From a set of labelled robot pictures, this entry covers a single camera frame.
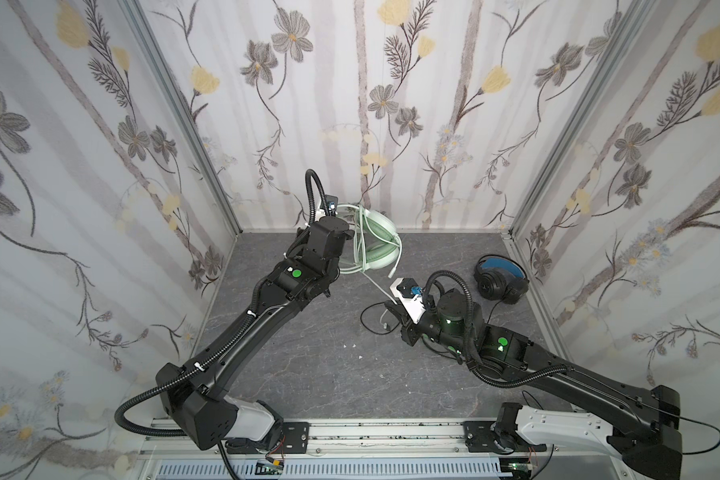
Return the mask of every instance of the headphones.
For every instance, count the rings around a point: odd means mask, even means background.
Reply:
[[[482,255],[474,266],[480,295],[488,300],[515,304],[528,292],[528,275],[517,262],[502,255]]]

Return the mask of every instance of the floral wallpaper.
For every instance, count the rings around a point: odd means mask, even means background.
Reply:
[[[515,233],[578,363],[720,427],[720,2],[655,5]],[[685,451],[716,441],[680,430]],[[684,457],[702,472],[720,448]]]
[[[233,237],[158,91],[116,4],[0,2],[0,478],[129,475],[194,347]]]
[[[507,228],[628,2],[141,0],[246,228],[303,171],[406,228]]]

